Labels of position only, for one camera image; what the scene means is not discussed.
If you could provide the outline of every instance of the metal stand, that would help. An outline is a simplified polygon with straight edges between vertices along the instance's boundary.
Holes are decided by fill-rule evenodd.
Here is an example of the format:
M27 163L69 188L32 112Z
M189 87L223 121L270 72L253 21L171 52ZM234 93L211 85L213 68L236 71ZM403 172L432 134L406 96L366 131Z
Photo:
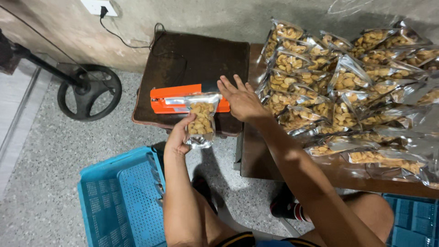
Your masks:
M19 44L14 44L13 50L15 55L27 59L63 79L58 90L58 105L61 111L72 119L84 122L101 119L110 114L120 101L122 96L122 84L120 79L116 73L105 66L83 64L81 65L82 68L75 70L71 75L67 75L35 56L29 49ZM67 107L65 101L68 87L73 88L76 101L76 113ZM101 112L90 115L91 108L96 99L107 91L113 95L110 104Z

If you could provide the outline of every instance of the white outlet plate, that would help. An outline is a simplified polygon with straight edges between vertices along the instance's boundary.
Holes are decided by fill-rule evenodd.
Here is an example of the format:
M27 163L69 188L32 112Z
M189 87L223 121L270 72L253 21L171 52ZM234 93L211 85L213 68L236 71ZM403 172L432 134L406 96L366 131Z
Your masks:
M81 2L92 15L101 15L101 6L104 6L108 10L105 16L117 16L109 0L81 0Z

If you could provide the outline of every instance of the blue basket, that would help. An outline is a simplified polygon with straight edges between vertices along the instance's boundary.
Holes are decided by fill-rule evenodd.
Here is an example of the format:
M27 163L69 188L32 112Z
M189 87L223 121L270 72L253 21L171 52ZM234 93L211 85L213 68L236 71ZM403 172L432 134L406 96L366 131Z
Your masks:
M384 194L395 212L389 247L438 247L438 200Z
M82 169L78 193L90 247L166 246L162 161L162 153L140 147Z

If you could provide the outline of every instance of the perforated crate bottom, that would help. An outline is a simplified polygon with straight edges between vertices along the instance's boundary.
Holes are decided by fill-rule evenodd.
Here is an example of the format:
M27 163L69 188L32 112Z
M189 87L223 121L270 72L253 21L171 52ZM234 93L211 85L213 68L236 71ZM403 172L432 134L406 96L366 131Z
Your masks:
M156 202L161 195L155 188L156 182L149 163L121 171L119 182L135 245L167 246L163 234L163 211Z

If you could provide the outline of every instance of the black wheel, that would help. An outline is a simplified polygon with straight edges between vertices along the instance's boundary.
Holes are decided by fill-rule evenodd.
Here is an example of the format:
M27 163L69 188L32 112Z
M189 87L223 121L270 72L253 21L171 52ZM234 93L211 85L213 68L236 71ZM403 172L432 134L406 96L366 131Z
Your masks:
M75 80L82 80L87 84L86 89L73 86L73 94L76 101L76 113L72 112L65 102L69 84L63 82L58 90L58 105L61 111L68 117L83 121L96 121L110 114L119 104L122 96L122 84L119 77L111 69L93 64L81 65L84 69L77 69L73 72L72 77ZM91 108L96 99L103 93L110 91L113 99L109 105L97 114L90 115Z

